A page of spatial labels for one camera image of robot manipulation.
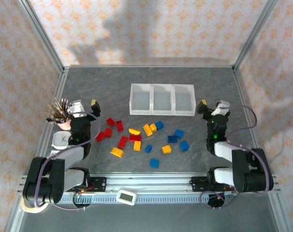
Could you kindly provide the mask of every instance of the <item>yellow lego brick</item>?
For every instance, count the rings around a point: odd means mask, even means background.
[[[133,145],[133,149],[135,151],[140,151],[141,150],[141,141],[135,141],[135,144]]]
[[[169,153],[171,153],[171,151],[172,151],[172,148],[171,148],[170,145],[163,146],[161,149],[162,149],[162,153],[163,153],[164,155],[165,155],[165,154],[169,154]]]
[[[149,126],[148,124],[145,124],[145,125],[143,126],[143,129],[144,129],[144,131],[145,131],[147,137],[148,137],[148,136],[151,136],[151,135],[153,134],[153,132],[152,132],[152,130],[151,130],[151,128],[150,128],[150,126]]]
[[[151,131],[154,132],[157,130],[156,125],[153,123],[152,125],[150,125]]]
[[[119,158],[123,157],[123,154],[124,154],[124,152],[121,149],[118,149],[116,147],[113,147],[113,149],[110,153],[119,157]]]
[[[137,129],[129,128],[129,133],[134,135],[139,135],[141,131]]]

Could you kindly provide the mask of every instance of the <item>pink cup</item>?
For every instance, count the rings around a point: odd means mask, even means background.
[[[71,123],[71,119],[69,119],[67,122],[65,123],[58,123],[58,126],[63,130],[63,131],[69,131],[71,129],[70,126]]]

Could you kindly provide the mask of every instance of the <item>clock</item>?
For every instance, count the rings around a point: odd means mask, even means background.
[[[68,147],[68,140],[71,137],[69,131],[58,131],[53,135],[52,146],[55,149],[63,150]]]

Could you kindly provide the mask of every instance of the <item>floral wallpaper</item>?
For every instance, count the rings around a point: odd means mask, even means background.
[[[0,0],[0,232],[28,171],[59,73],[17,0]]]
[[[293,0],[279,0],[238,77],[293,222]]]
[[[30,0],[65,66],[231,66],[267,0]]]

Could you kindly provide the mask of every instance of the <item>toy block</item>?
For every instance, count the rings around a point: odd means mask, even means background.
[[[131,135],[129,136],[129,141],[131,141],[131,142],[142,141],[142,136],[141,136],[141,135],[134,135],[134,134],[131,134]]]
[[[115,124],[115,122],[114,122],[114,120],[112,118],[109,117],[107,119],[107,124],[111,127],[111,126],[113,126]]]
[[[105,133],[106,137],[111,138],[112,129],[111,128],[106,128],[106,131],[104,133]]]
[[[175,136],[175,135],[169,135],[167,137],[167,142],[168,143],[176,143],[177,142],[177,136]]]
[[[144,129],[144,131],[145,131],[147,137],[148,137],[148,136],[151,136],[151,135],[153,134],[153,132],[152,132],[152,130],[151,130],[151,128],[150,128],[150,126],[149,126],[148,124],[145,124],[145,125],[143,126],[143,129]]]
[[[123,127],[123,122],[121,120],[116,121],[116,127],[117,127],[117,131],[123,131],[124,127]]]
[[[186,141],[181,141],[180,147],[182,151],[187,151],[189,149],[189,145]]]
[[[118,149],[116,147],[113,147],[113,149],[111,151],[111,154],[113,154],[113,155],[121,158],[121,157],[123,157],[124,152],[121,149]]]
[[[150,153],[151,149],[152,149],[152,146],[151,145],[147,145],[146,148],[145,148],[145,152],[146,153]]]
[[[105,134],[103,131],[101,131],[101,132],[99,133],[99,135],[96,137],[96,140],[97,140],[97,142],[100,142],[100,141],[102,141],[105,137],[106,137],[106,134]]]
[[[121,149],[124,149],[126,143],[127,143],[128,138],[126,136],[122,136],[119,143],[118,143],[118,147]]]
[[[150,160],[150,167],[158,168],[159,167],[159,160],[158,159],[151,159]]]
[[[155,126],[157,127],[157,130],[160,130],[164,127],[164,124],[162,121],[158,121],[155,123]]]
[[[162,150],[162,153],[165,155],[165,154],[169,154],[169,153],[171,153],[172,148],[171,148],[170,145],[166,145],[166,146],[163,146],[163,147],[161,148],[161,150]]]
[[[153,123],[152,125],[150,125],[151,131],[155,132],[157,130],[156,125]]]
[[[140,151],[141,150],[141,141],[135,141],[135,144],[133,145],[133,149],[135,151]]]
[[[134,135],[139,135],[141,131],[137,129],[129,128],[129,133]]]
[[[184,132],[182,130],[176,130],[174,135],[181,139],[184,136]]]

